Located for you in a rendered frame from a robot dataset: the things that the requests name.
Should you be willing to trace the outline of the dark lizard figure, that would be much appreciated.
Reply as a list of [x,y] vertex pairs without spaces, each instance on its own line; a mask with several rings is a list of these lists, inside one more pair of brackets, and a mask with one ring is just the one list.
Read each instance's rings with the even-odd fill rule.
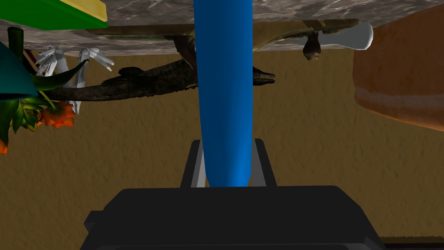
[[100,85],[57,88],[45,94],[51,100],[101,102],[165,95],[198,86],[197,73],[183,59],[147,71],[125,67],[118,74]]

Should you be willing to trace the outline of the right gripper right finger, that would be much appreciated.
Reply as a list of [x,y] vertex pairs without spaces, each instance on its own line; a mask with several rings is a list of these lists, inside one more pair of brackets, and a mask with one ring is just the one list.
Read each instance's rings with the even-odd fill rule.
[[254,138],[252,140],[251,152],[249,184],[253,187],[277,187],[278,185],[263,140]]

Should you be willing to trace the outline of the dark brown pear-shaped object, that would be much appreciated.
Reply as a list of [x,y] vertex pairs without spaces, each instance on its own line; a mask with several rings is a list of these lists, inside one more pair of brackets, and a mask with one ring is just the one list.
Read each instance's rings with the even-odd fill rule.
[[303,48],[303,54],[308,61],[316,61],[320,57],[321,47],[318,36],[318,32],[311,32],[307,36],[307,41]]

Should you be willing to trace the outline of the teal pot with orange flowers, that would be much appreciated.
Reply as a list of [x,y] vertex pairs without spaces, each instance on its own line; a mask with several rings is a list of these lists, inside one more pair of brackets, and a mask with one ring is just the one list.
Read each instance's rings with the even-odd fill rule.
[[20,128],[35,131],[40,124],[55,128],[74,125],[72,105],[53,102],[46,92],[66,83],[89,61],[53,76],[30,74],[23,66],[21,28],[7,29],[9,45],[0,42],[0,154],[10,148],[9,132]]

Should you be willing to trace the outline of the blue rounded long object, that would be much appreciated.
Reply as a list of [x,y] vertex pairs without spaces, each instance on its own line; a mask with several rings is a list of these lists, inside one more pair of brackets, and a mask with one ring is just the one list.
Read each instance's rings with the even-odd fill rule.
[[245,187],[252,157],[252,0],[193,0],[199,112],[211,187]]

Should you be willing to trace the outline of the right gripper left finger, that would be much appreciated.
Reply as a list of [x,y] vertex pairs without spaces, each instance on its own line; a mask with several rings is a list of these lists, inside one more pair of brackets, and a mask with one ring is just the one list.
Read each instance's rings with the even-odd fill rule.
[[206,186],[206,171],[201,140],[194,140],[190,146],[186,161],[181,188],[204,188]]

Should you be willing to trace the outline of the green and yellow book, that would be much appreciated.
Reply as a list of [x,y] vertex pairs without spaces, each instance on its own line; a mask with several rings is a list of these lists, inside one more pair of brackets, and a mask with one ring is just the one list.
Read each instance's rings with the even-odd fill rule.
[[84,30],[108,27],[100,0],[0,0],[0,20],[39,30]]

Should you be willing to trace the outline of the orange-brown clay pot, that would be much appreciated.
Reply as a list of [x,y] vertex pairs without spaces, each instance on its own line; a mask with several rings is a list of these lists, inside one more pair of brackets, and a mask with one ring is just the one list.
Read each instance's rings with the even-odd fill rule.
[[374,29],[353,58],[356,103],[444,132],[444,3]]

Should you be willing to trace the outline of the silver multi-tool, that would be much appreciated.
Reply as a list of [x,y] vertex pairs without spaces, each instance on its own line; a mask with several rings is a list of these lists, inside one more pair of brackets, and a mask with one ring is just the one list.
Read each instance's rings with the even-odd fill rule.
[[[114,61],[105,57],[98,48],[82,48],[78,54],[78,64],[86,59],[94,59],[103,65],[107,70],[111,71],[110,66],[114,65]],[[61,48],[47,46],[46,51],[35,55],[35,65],[38,67],[37,75],[52,76],[54,70],[58,73],[67,72],[69,70],[65,53]],[[88,64],[86,63],[76,73],[74,81],[69,81],[63,88],[84,88],[85,87],[85,71]]]

